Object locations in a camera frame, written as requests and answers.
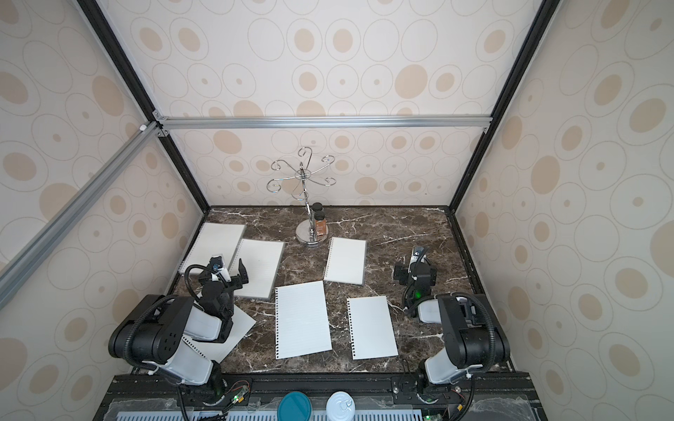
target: dark marble surface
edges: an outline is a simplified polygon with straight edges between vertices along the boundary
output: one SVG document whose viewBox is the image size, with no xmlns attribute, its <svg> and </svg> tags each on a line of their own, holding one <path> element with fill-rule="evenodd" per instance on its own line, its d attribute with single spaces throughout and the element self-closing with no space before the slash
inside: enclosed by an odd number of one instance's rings
<svg viewBox="0 0 674 421">
<path fill-rule="evenodd" d="M 392 280 L 395 262 L 409 262 L 412 247 L 431 247 L 429 259 L 437 266 L 433 293 L 470 292 L 452 231 L 441 208 L 429 207 L 326 207 L 330 235 L 367 240 L 365 282 L 362 286 L 325 282 L 332 350 L 283 360 L 275 359 L 274 301 L 237 298 L 236 305 L 257 323 L 224 359 L 228 373 L 249 372 L 383 372 L 402 371 L 398 357 L 353 360 L 346 299 L 385 295 L 396 334 L 399 355 L 412 371 L 419 362 L 442 349 L 440 325 L 406 317 L 400 308 L 404 286 Z M 208 222 L 246 224 L 244 238 L 286 242 L 275 286 L 300 284 L 323 278 L 329 241 L 308 249 L 295 239 L 295 227 L 305 219 L 303 207 L 224 207 L 213 209 Z M 184 283 L 176 292 L 187 295 Z"/>
</svg>

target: metal mug tree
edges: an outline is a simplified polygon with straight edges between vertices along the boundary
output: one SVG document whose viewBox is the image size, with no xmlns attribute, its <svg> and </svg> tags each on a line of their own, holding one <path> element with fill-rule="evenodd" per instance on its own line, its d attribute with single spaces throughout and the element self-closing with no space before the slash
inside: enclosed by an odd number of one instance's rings
<svg viewBox="0 0 674 421">
<path fill-rule="evenodd" d="M 328 237 L 328 233 L 326 232 L 325 235 L 318 235 L 316 233 L 316 222 L 313 217 L 313 211 L 311 210 L 311 205 L 309 204 L 309 194 L 307 192 L 307 181 L 310 181 L 314 184 L 318 184 L 319 186 L 325 186 L 325 187 L 330 187 L 334 186 L 337 181 L 333 179 L 332 177 L 321 177 L 318 178 L 318 181 L 313 180 L 312 176 L 315 175 L 317 172 L 329 167 L 334 161 L 335 157 L 332 155 L 325 155 L 323 158 L 321 158 L 321 162 L 325 163 L 321 168 L 318 168 L 317 170 L 311 171 L 309 170 L 309 164 L 311 163 L 311 158 L 313 157 L 313 150 L 309 148 L 308 146 L 305 146 L 304 148 L 301 148 L 298 152 L 297 155 L 300 158 L 304 158 L 307 155 L 307 152 L 309 154 L 309 158 L 307 159 L 306 165 L 302 160 L 299 162 L 299 169 L 296 169 L 292 165 L 288 163 L 288 161 L 279 159 L 274 162 L 272 162 L 272 170 L 274 171 L 279 171 L 281 167 L 281 163 L 286 164 L 291 170 L 293 170 L 294 175 L 288 176 L 288 177 L 283 177 L 279 179 L 272 179 L 269 180 L 267 183 L 267 190 L 271 193 L 278 193 L 281 190 L 281 182 L 285 180 L 298 180 L 299 182 L 297 183 L 297 186 L 293 189 L 293 192 L 290 194 L 293 196 L 293 199 L 303 202 L 305 209 L 307 210 L 307 215 L 309 216 L 309 219 L 304 220 L 300 222 L 300 224 L 297 226 L 295 229 L 295 236 L 297 237 L 297 240 L 306 246 L 309 247 L 314 247 L 319 244 L 321 244 L 325 239 Z"/>
</svg>

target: lined paper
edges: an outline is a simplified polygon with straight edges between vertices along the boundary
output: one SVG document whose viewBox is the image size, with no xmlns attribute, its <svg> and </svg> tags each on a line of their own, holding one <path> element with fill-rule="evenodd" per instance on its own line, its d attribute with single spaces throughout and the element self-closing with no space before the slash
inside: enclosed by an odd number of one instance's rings
<svg viewBox="0 0 674 421">
<path fill-rule="evenodd" d="M 232 352 L 234 347 L 241 342 L 246 333 L 248 333 L 248 331 L 255 325 L 255 319 L 237 306 L 234 306 L 232 322 L 232 330 L 223 344 L 197 341 L 192 341 L 192 343 L 209 360 L 222 362 L 222 360 Z"/>
<path fill-rule="evenodd" d="M 185 273 L 185 268 L 190 265 L 206 266 L 211 257 L 220 254 L 224 264 L 229 266 L 245 228 L 246 225 L 204 222 L 194 245 L 180 266 L 180 273 Z"/>
<path fill-rule="evenodd" d="M 365 277 L 365 240 L 332 237 L 330 254 L 323 275 L 325 281 L 363 285 Z"/>
<path fill-rule="evenodd" d="M 385 296 L 349 298 L 346 306 L 354 360 L 398 355 Z"/>
<path fill-rule="evenodd" d="M 323 282 L 276 289 L 276 359 L 332 349 Z"/>
<path fill-rule="evenodd" d="M 244 238 L 229 267 L 229 274 L 239 274 L 239 259 L 248 272 L 248 283 L 234 291 L 234 296 L 261 298 L 268 300 L 272 295 L 278 264 L 285 243 L 282 241 L 260 241 Z"/>
</svg>

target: white paper sheet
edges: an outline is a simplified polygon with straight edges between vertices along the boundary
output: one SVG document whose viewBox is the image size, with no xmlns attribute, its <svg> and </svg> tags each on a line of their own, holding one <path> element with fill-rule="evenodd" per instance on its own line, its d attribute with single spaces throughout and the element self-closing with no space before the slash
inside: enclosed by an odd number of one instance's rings
<svg viewBox="0 0 674 421">
<path fill-rule="evenodd" d="M 276 289 L 276 359 L 332 349 L 323 282 Z"/>
<path fill-rule="evenodd" d="M 239 274 L 239 259 L 248 272 L 248 283 L 234 291 L 234 296 L 268 300 L 272 295 L 278 264 L 286 243 L 282 241 L 260 241 L 244 238 L 229 267 L 229 274 Z"/>
<path fill-rule="evenodd" d="M 209 360 L 222 362 L 222 360 L 232 352 L 234 347 L 241 342 L 246 333 L 248 333 L 248 331 L 255 325 L 255 319 L 237 306 L 234 306 L 232 322 L 232 331 L 229 333 L 229 337 L 223 344 L 196 341 L 192 341 L 192 344 Z"/>
<path fill-rule="evenodd" d="M 366 248 L 367 242 L 365 240 L 332 237 L 323 279 L 363 285 Z"/>
<path fill-rule="evenodd" d="M 385 296 L 349 298 L 346 305 L 354 360 L 398 355 Z"/>
<path fill-rule="evenodd" d="M 205 222 L 199 230 L 197 240 L 180 266 L 180 273 L 185 273 L 185 268 L 190 265 L 205 266 L 211 257 L 220 254 L 225 266 L 229 267 L 245 228 L 246 225 Z"/>
</svg>

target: wall panel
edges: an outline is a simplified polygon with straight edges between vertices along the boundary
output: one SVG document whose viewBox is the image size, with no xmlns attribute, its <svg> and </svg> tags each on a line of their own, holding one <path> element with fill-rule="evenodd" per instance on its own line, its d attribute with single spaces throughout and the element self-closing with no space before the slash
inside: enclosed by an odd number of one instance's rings
<svg viewBox="0 0 674 421">
<path fill-rule="evenodd" d="M 65 0 L 0 7 L 0 268 L 144 121 Z"/>
<path fill-rule="evenodd" d="M 312 201 L 330 205 L 446 205 L 454 195 L 481 127 L 410 127 L 406 129 L 235 129 L 175 130 L 174 139 L 202 185 L 211 205 L 299 205 L 291 194 L 299 181 L 284 181 L 276 194 L 272 178 L 292 176 L 273 161 L 299 167 L 297 152 L 313 149 L 309 169 L 335 157 L 315 180 L 332 177 L 323 187 L 308 182 Z"/>
<path fill-rule="evenodd" d="M 100 3 L 174 117 L 489 114 L 539 4 Z"/>
<path fill-rule="evenodd" d="M 128 372 L 110 334 L 166 291 L 202 217 L 161 151 L 145 147 L 0 311 L 0 420 L 91 420 Z"/>
<path fill-rule="evenodd" d="M 671 418 L 673 17 L 566 2 L 457 213 L 550 420 Z"/>
</svg>

